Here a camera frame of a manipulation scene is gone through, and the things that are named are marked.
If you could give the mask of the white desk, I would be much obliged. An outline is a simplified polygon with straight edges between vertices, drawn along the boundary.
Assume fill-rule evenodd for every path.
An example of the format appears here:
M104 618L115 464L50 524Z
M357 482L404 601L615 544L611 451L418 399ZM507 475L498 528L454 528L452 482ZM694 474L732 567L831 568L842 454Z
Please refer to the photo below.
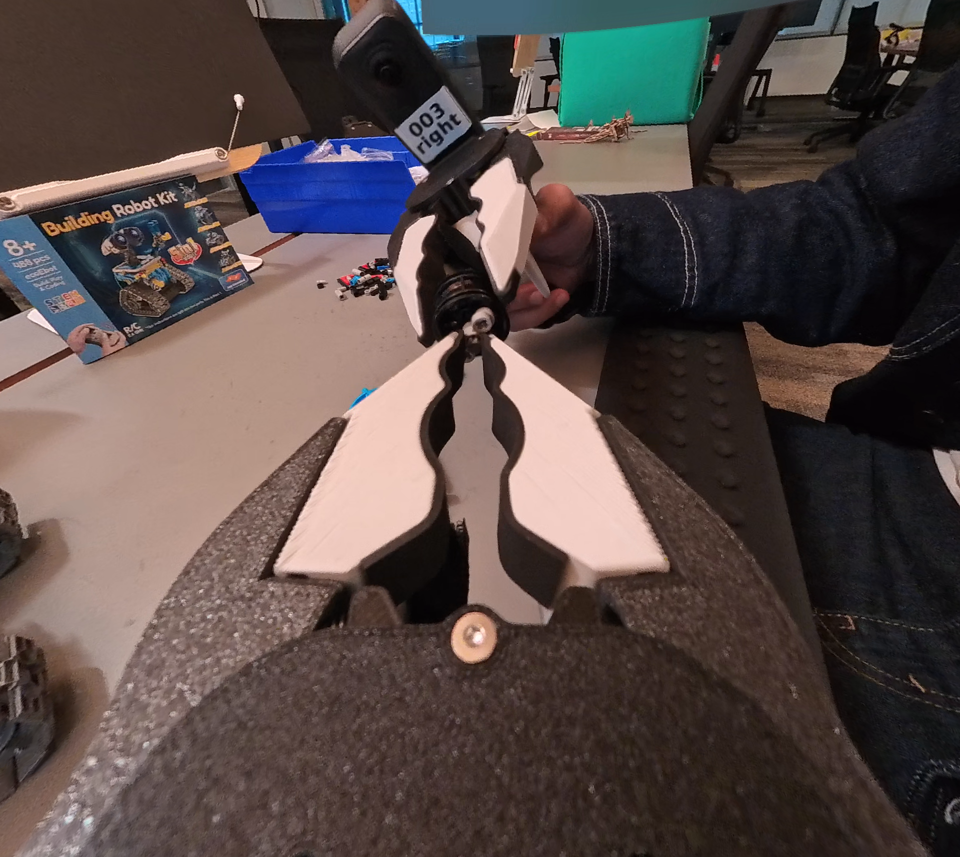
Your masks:
M423 351L400 299L339 300L386 237L229 230L262 253L254 284L103 361L2 322L2 488L29 530L2 578L2 632L45 652L59 731L2 805L2 855L51 808L131 653L219 523L365 388Z

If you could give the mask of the black wheel hub piece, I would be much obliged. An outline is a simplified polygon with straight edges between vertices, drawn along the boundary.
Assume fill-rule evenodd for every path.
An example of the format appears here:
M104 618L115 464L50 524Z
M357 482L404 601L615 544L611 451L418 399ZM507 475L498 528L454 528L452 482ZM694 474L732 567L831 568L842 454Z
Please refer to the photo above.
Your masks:
M479 334L506 340L510 333L506 305L484 272L458 269L438 286L433 310L433 336Z

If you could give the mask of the clear plastic bags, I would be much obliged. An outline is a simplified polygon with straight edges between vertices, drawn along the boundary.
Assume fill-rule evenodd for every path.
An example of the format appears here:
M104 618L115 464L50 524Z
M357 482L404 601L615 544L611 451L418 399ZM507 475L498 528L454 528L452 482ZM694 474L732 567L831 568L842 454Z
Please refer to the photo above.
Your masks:
M379 163L398 160L403 162L402 153L392 151L378 146L364 145L359 149L342 143L337 144L331 140L324 140L318 143L314 149L310 150L303 157L303 163Z

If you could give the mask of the small robot kit box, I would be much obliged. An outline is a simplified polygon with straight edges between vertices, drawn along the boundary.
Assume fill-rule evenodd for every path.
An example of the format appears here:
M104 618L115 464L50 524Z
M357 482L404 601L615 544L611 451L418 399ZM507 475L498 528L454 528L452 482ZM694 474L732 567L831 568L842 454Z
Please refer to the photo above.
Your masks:
M184 175L1 221L2 267L84 364L253 283Z

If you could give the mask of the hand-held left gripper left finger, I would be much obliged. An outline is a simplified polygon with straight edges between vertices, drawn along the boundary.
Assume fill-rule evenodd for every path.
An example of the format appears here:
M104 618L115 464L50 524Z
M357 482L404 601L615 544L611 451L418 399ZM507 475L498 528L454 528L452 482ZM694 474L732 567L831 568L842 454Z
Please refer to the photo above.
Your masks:
M450 527L439 455L464 362L462 336L447 335L344 415L276 576L426 582L438 572Z

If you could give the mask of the blue plastic bin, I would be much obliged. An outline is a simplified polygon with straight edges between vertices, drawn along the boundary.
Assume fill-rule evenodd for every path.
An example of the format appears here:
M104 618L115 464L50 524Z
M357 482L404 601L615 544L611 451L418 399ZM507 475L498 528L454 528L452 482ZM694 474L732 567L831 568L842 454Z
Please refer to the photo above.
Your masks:
M307 163L307 141L264 155L240 172L270 232L390 234L415 189L410 169L421 163L393 136L335 139L332 147L368 147L390 160Z

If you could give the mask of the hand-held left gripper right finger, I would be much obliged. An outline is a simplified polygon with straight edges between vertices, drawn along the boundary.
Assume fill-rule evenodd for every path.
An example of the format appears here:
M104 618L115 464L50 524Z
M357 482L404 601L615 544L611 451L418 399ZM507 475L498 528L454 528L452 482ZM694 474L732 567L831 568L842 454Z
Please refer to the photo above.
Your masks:
M669 562L598 423L598 412L504 341L483 338L491 428L507 455L498 552L544 607L568 587L666 573Z

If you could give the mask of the pile of small brick parts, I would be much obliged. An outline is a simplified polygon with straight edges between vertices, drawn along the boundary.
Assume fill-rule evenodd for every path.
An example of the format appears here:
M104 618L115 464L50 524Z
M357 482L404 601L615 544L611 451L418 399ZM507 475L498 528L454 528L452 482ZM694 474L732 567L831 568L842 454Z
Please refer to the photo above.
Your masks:
M318 290L332 289L336 299L341 301L349 297L387 300L397 286L397 280L389 259L379 257L360 263L333 282L320 279L315 286Z

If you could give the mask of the person's right hand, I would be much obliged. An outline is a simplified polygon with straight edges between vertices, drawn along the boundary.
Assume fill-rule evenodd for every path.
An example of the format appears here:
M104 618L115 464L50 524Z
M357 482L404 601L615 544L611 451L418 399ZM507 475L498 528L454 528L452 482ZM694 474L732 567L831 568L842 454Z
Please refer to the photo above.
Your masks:
M561 319L571 299L594 282L595 223L590 209L569 187L552 183L535 196L537 210L531 256L548 294L523 282L509 305L510 327L523 331Z

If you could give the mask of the black office chair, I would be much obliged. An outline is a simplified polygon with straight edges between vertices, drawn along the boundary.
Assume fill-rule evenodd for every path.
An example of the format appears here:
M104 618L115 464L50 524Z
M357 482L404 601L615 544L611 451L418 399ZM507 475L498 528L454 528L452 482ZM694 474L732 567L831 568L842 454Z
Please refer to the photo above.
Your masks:
M892 96L891 78L906 64L897 57L881 57L881 31L876 19L879 2L853 7L847 21L844 61L831 84L825 102L840 110L854 111L855 118L810 134L803 142L810 154L822 143L846 135L852 145L879 119Z
M906 76L883 111L885 120L901 117L916 106L959 59L959 0L931 0L918 40L915 59L895 71Z

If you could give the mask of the blue tracked toy robot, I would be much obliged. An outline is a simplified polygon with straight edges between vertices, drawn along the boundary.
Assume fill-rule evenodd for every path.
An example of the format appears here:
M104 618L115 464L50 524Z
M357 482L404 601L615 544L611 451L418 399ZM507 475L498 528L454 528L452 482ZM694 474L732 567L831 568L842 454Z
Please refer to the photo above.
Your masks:
M1 800L42 765L55 734L45 655L33 640L1 633Z

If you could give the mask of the person's right forearm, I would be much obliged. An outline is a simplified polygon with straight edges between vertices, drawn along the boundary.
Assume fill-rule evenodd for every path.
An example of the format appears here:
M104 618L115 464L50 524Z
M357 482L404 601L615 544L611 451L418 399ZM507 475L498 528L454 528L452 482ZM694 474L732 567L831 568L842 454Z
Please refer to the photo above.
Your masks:
M958 65L817 180L582 202L585 314L750 321L788 344L920 357L958 338Z

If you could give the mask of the person's denim jacket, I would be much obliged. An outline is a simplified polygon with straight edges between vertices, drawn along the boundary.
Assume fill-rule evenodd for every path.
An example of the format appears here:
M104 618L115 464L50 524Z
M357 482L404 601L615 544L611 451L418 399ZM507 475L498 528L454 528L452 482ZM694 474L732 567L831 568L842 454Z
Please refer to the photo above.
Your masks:
M959 69L861 144L870 202L892 230L895 333L884 359L841 383L827 419L857 433L957 451Z

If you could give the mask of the pile of wooden sticks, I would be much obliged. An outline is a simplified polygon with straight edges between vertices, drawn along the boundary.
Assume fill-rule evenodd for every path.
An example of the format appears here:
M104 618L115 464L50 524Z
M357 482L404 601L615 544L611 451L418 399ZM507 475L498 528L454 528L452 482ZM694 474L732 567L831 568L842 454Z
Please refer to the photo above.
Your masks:
M620 143L632 139L637 130L632 114L627 113L621 118L614 118L603 124L590 123L586 126L552 126L539 129L532 133L531 139L535 142L550 142L564 144L600 144Z

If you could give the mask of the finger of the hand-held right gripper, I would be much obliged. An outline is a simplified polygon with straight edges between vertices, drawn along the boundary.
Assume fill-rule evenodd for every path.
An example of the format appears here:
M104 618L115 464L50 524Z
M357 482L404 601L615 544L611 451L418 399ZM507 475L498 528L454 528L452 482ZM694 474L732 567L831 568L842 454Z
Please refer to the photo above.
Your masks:
M393 276L417 340L430 347L439 287L447 278L446 241L438 216L403 214L393 230Z
M490 166L470 193L479 207L463 219L463 236L480 254L494 293L509 296L530 255L537 216L534 197L508 157Z

